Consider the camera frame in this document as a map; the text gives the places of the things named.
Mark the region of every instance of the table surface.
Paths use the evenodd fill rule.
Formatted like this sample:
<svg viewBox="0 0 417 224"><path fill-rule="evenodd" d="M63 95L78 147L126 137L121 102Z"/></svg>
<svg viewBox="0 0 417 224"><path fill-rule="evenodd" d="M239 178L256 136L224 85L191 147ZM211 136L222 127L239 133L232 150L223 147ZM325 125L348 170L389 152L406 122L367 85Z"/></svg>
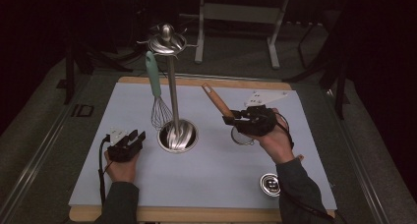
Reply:
<svg viewBox="0 0 417 224"><path fill-rule="evenodd" d="M177 79L177 85L202 85L208 83L213 87L262 88L290 90L289 84L269 82L243 82L225 80ZM124 77L119 83L148 84L145 78ZM276 208L215 208L215 207L138 207L141 221L159 222L276 222L280 221ZM99 205L73 205L70 217L74 221L92 221L100 214Z"/></svg>

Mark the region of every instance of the teal handle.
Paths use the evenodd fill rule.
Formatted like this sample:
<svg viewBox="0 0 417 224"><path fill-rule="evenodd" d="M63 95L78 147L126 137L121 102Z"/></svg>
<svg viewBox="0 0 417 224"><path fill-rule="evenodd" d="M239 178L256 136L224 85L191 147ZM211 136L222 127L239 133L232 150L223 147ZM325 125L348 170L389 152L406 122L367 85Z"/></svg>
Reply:
<svg viewBox="0 0 417 224"><path fill-rule="evenodd" d="M160 97L159 70L156 65L155 57L151 51L147 52L146 64L152 94L155 97Z"/></svg>

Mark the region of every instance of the human hand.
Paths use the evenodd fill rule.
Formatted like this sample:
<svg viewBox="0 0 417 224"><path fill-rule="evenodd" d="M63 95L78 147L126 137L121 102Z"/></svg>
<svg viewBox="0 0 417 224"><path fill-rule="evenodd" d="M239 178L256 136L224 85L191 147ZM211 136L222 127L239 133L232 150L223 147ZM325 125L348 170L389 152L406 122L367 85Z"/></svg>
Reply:
<svg viewBox="0 0 417 224"><path fill-rule="evenodd" d="M108 151L105 151L104 156L107 160L106 172L111 181L134 183L136 177L136 162L138 161L139 154L140 152L128 162L119 163L111 161L108 157Z"/></svg>
<svg viewBox="0 0 417 224"><path fill-rule="evenodd" d="M279 113L276 108L272 108L272 110L275 113ZM276 114L276 120L288 130L288 125L278 114ZM285 163L295 158L292 153L288 135L279 126L275 126L272 132L262 137L251 135L246 136L257 140L270 158L272 158L272 161L276 164Z"/></svg>

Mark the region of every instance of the dark background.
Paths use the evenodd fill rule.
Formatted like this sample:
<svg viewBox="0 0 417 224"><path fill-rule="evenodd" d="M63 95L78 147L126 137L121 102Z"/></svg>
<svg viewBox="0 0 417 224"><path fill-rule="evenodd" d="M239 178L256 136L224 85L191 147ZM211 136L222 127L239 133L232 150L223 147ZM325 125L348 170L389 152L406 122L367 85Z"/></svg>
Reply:
<svg viewBox="0 0 417 224"><path fill-rule="evenodd" d="M268 2L249 1L251 5ZM312 7L334 6L337 4L334 1L291 0L285 20L315 22L318 11ZM0 0L0 133L20 112L49 69L64 57L68 27L95 48L115 51L115 45L133 45L132 39L136 40L148 28L149 18L159 17L175 25L178 13L198 14L198 2ZM352 0L345 8L338 33L347 45L351 44L349 39L357 40L351 50L348 78L355 82L360 98L416 199L415 4L415 0ZM132 7L135 11L146 11L142 24L132 22L135 15ZM141 32L131 32L132 28Z"/></svg>

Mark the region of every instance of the wooden handle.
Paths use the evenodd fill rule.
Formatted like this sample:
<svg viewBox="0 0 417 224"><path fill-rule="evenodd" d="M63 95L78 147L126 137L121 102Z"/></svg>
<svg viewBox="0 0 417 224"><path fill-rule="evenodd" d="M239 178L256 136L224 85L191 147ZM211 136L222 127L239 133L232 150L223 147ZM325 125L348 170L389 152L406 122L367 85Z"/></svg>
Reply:
<svg viewBox="0 0 417 224"><path fill-rule="evenodd" d="M229 107L227 107L224 101L220 98L220 96L218 96L214 89L209 86L209 84L203 84L202 88L207 94L208 98L211 99L211 102L215 105L215 107L217 107L223 116L234 118L232 111L230 111Z"/></svg>

